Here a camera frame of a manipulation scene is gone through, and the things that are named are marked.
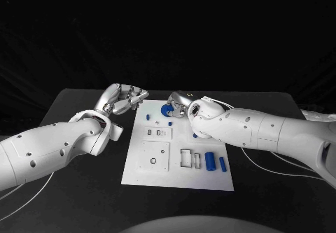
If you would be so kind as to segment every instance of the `dark gray table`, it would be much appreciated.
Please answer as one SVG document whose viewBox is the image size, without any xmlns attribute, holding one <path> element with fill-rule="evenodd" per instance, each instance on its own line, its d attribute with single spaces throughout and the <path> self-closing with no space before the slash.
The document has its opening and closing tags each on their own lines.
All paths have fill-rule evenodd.
<svg viewBox="0 0 336 233">
<path fill-rule="evenodd" d="M 41 126 L 67 122 L 76 112 L 92 109 L 102 90 L 64 89 Z M 150 100 L 165 100 L 171 91 L 150 91 Z M 282 117 L 304 119 L 285 93 L 193 92 Z M 77 156 L 60 169 L 33 202 L 2 222 L 0 230 L 23 232 L 118 232 L 145 221 L 181 215 L 239 218 L 284 232 L 336 232 L 336 190 L 320 180 L 287 177 L 256 168 L 239 148 L 226 146 L 233 192 L 121 185 L 135 111 L 111 116 L 124 127 L 118 142 L 109 141 L 99 156 Z M 246 150 L 268 169 L 311 173 L 275 158 Z M 27 183 L 0 201 L 8 214 L 30 199 L 47 177 Z"/>
</svg>

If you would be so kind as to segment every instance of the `robotic hand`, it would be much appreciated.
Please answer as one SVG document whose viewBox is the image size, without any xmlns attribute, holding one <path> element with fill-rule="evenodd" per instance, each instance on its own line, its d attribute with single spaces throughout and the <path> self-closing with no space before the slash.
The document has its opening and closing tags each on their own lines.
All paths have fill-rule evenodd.
<svg viewBox="0 0 336 233">
<path fill-rule="evenodd" d="M 79 112 L 67 123 L 54 123 L 14 135 L 0 142 L 0 191 L 38 179 L 63 168 L 80 154 L 98 155 L 108 140 L 116 141 L 122 127 L 109 114 L 135 110 L 148 92 L 112 84 L 93 110 Z"/>
<path fill-rule="evenodd" d="M 177 91 L 161 113 L 167 117 L 187 116 L 193 133 L 201 138 L 297 159 L 336 188 L 336 122 L 279 117 L 223 103 L 230 108 L 226 111 L 214 101 Z"/>
</svg>

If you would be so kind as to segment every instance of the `blue cylinder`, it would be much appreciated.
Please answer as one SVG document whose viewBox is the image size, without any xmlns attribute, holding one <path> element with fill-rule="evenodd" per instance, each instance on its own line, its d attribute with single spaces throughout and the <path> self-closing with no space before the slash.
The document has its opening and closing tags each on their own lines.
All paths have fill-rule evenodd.
<svg viewBox="0 0 336 233">
<path fill-rule="evenodd" d="M 224 172 L 226 166 L 224 166 L 224 162 L 223 162 L 223 157 L 219 157 L 219 162 L 220 162 L 222 172 Z"/>
<path fill-rule="evenodd" d="M 214 156 L 212 152 L 204 153 L 204 165 L 207 171 L 214 171 L 216 163 L 214 163 Z"/>
</svg>

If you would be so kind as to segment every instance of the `white board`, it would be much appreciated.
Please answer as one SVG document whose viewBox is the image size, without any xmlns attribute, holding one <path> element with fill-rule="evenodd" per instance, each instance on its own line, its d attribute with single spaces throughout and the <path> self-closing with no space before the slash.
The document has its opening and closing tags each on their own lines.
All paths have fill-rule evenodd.
<svg viewBox="0 0 336 233">
<path fill-rule="evenodd" d="M 137 109 L 121 184 L 233 191 L 224 143 L 212 138 L 193 138 L 187 118 L 177 119 L 161 115 L 164 103 L 162 100 L 144 100 Z M 171 139 L 168 137 L 164 139 L 145 137 L 145 127 L 170 128 Z M 142 141 L 168 143 L 167 171 L 150 168 L 138 169 L 138 164 L 142 164 L 141 158 L 148 162 L 150 157 L 139 156 Z M 181 149 L 191 151 L 191 168 L 180 167 Z M 214 154 L 214 171 L 206 170 L 206 152 Z M 194 168 L 194 154 L 199 154 L 200 169 Z M 222 172 L 219 157 L 223 157 L 226 172 Z"/>
</svg>

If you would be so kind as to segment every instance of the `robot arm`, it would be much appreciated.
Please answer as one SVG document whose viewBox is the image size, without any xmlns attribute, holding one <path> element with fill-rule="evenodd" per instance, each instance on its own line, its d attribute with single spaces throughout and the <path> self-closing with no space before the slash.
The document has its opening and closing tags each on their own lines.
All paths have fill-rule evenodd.
<svg viewBox="0 0 336 233">
<path fill-rule="evenodd" d="M 188 103 L 183 116 L 199 137 L 297 159 L 336 188 L 336 122 L 298 120 L 240 108 L 224 111 L 207 97 Z"/>
<path fill-rule="evenodd" d="M 116 141 L 122 127 L 108 115 L 138 107 L 145 90 L 112 84 L 93 110 L 79 112 L 67 123 L 54 123 L 14 135 L 0 142 L 0 191 L 38 179 L 63 168 L 80 154 L 98 155 L 108 140 Z"/>
</svg>

